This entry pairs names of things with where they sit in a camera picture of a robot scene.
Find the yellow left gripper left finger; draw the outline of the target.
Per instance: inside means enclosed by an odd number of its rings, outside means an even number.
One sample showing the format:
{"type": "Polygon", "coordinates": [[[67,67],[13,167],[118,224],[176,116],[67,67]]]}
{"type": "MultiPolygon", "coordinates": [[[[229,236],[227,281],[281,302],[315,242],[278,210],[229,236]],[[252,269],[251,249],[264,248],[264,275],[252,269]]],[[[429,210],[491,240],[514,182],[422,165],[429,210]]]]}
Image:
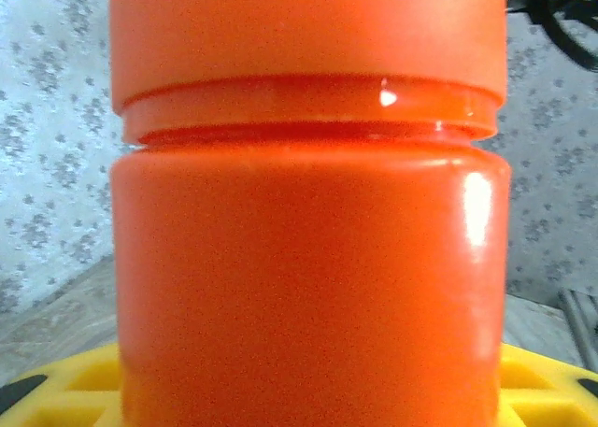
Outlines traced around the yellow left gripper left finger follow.
{"type": "Polygon", "coordinates": [[[115,343],[47,363],[1,387],[3,426],[121,426],[115,343]]]}

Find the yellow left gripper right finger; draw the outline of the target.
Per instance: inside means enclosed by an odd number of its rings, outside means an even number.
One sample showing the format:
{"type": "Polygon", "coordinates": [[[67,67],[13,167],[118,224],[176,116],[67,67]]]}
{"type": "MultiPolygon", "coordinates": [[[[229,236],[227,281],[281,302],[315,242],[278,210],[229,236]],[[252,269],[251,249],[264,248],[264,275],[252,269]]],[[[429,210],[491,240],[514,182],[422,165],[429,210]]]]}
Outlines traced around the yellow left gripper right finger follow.
{"type": "Polygon", "coordinates": [[[498,424],[597,427],[597,374],[503,344],[498,424]]]}

